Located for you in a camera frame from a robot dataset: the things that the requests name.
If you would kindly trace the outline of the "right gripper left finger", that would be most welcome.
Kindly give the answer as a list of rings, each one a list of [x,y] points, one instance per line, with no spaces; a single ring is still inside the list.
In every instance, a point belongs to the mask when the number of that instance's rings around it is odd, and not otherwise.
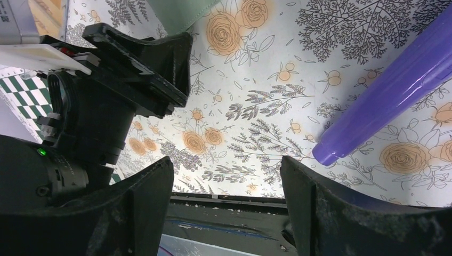
[[[174,181],[164,157],[71,206],[1,214],[1,255],[157,255]]]

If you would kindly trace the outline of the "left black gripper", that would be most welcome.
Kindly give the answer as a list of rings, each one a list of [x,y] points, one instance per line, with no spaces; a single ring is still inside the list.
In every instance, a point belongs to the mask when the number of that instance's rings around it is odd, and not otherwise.
[[[42,36],[41,43],[77,61],[91,73],[53,68],[45,76],[53,111],[79,117],[97,106],[131,107],[137,115],[163,118],[183,108],[190,93],[192,36],[136,39],[106,23],[87,26],[92,47]]]

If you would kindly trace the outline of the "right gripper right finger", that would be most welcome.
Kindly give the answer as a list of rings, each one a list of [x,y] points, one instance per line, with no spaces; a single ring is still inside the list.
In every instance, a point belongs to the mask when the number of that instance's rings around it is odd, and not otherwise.
[[[404,206],[284,156],[280,175],[298,255],[451,255],[451,208]]]

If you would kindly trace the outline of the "green card holder wallet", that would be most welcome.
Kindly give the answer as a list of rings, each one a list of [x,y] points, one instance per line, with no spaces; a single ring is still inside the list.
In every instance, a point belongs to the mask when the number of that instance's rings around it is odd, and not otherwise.
[[[185,32],[219,1],[148,0],[148,4],[168,35]]]

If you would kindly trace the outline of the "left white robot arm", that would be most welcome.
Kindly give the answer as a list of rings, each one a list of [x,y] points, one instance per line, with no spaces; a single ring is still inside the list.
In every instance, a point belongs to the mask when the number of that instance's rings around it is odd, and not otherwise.
[[[78,66],[38,73],[52,105],[36,121],[42,143],[1,136],[3,212],[58,204],[106,187],[133,118],[163,118],[188,102],[189,33],[136,39],[97,23],[82,37],[91,47],[39,38]]]

